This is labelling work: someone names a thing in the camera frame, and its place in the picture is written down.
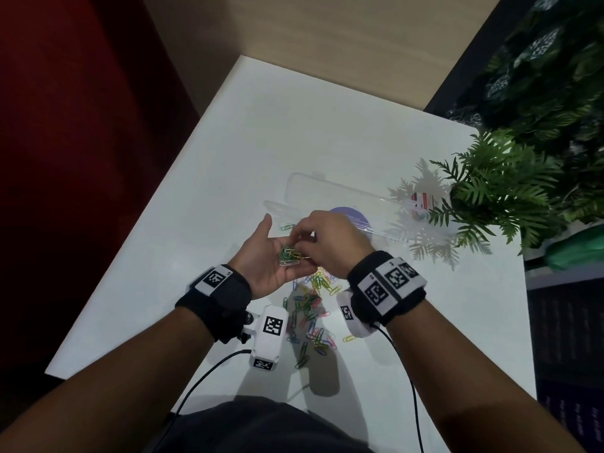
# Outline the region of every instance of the black cable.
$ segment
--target black cable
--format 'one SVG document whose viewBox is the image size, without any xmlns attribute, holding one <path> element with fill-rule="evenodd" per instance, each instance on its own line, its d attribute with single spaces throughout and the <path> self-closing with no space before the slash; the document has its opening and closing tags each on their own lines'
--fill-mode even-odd
<svg viewBox="0 0 604 453">
<path fill-rule="evenodd" d="M 386 337 L 386 339 L 390 342 L 390 344 L 392 345 L 392 348 L 394 348 L 394 350 L 396 351 L 394 342 L 392 342 L 392 339 L 390 337 L 388 337 L 388 334 L 386 334 L 382 330 L 381 327 L 376 326 L 375 324 L 370 324 L 370 326 L 373 327 L 374 329 L 379 330 L 382 333 L 382 335 L 384 337 Z M 415 385 L 411 381 L 411 377 L 409 377 L 409 374 L 407 374 L 407 378 L 409 379 L 409 382 L 411 383 L 411 390 L 413 391 L 413 409 L 415 410 L 415 413 L 416 413 L 417 441 L 419 442 L 419 449 L 423 453 L 422 434 L 419 430 L 419 415 L 417 414 L 417 394 L 416 394 L 416 390 L 415 390 Z"/>
<path fill-rule="evenodd" d="M 155 450 L 157 449 L 157 447 L 159 447 L 159 444 L 165 439 L 165 436 L 168 434 L 168 432 L 170 431 L 170 429 L 172 428 L 172 426 L 174 426 L 174 421 L 176 421 L 176 417 L 178 416 L 178 413 L 180 413 L 182 406 L 185 405 L 185 402 L 187 401 L 188 397 L 191 395 L 191 393 L 193 392 L 193 390 L 195 388 L 197 388 L 197 386 L 204 381 L 204 379 L 211 374 L 219 365 L 221 365 L 223 362 L 228 361 L 230 358 L 232 358 L 233 356 L 237 356 L 237 355 L 249 355 L 251 354 L 252 350 L 240 350 L 240 351 L 235 351 L 234 353 L 231 353 L 230 355 L 228 355 L 226 358 L 222 359 L 220 362 L 218 362 L 218 364 L 216 364 L 214 367 L 212 367 L 210 370 L 208 370 L 204 376 L 202 376 L 199 380 L 197 380 L 197 382 L 192 386 L 191 389 L 189 389 L 187 395 L 185 396 L 185 398 L 182 400 L 181 404 L 178 406 L 178 410 L 176 411 L 176 413 L 174 413 L 174 418 L 172 418 L 172 421 L 170 421 L 170 425 L 168 426 L 168 429 L 165 430 L 164 434 L 161 436 L 161 439 L 159 440 L 159 442 L 157 442 L 154 446 L 154 448 L 151 450 L 151 453 L 155 453 Z"/>
</svg>

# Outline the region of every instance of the purple circular label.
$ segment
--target purple circular label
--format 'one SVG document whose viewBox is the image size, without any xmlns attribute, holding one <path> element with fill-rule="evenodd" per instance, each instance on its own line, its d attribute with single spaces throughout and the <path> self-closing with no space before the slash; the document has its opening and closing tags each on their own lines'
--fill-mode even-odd
<svg viewBox="0 0 604 453">
<path fill-rule="evenodd" d="M 354 208 L 350 208 L 349 206 L 338 206 L 337 208 L 332 208 L 329 211 L 332 213 L 340 213 L 345 215 L 348 219 L 350 219 L 352 224 L 359 229 L 371 229 L 367 218 L 363 216 L 360 211 L 355 210 Z"/>
</svg>

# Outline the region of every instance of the hand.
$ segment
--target hand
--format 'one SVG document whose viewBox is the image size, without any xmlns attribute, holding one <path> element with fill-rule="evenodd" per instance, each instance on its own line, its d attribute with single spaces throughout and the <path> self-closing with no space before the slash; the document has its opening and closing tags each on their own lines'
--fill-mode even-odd
<svg viewBox="0 0 604 453">
<path fill-rule="evenodd" d="M 346 216 L 329 211 L 313 211 L 289 236 L 297 242 L 298 251 L 338 278 L 346 278 L 355 265 L 375 251 Z"/>
<path fill-rule="evenodd" d="M 316 266 L 308 259 L 301 259 L 299 265 L 280 266 L 279 253 L 283 246 L 294 241 L 290 237 L 268 238 L 271 226 L 271 215 L 266 214 L 252 236 L 228 263 L 248 281 L 252 288 L 252 299 L 267 296 L 283 284 L 316 271 Z"/>
</svg>

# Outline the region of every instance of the red wall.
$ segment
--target red wall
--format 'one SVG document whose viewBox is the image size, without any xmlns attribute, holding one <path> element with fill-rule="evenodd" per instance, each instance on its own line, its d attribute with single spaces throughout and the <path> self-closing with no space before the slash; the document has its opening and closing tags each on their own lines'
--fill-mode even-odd
<svg viewBox="0 0 604 453">
<path fill-rule="evenodd" d="M 198 120 L 140 0 L 3 0 L 0 370 L 52 357 Z"/>
</svg>

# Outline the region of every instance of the left hand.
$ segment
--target left hand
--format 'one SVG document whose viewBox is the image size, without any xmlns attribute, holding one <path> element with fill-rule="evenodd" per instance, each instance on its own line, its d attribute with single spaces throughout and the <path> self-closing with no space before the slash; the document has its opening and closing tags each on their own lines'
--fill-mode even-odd
<svg viewBox="0 0 604 453">
<path fill-rule="evenodd" d="M 280 266 L 279 253 L 283 246 L 294 242 L 290 237 L 268 238 L 271 226 L 271 215 L 267 213 L 252 236 L 228 263 L 248 281 L 252 288 L 252 299 L 267 296 L 283 284 L 307 277 L 316 271 L 316 265 L 308 259 L 301 259 L 299 265 Z"/>
</svg>

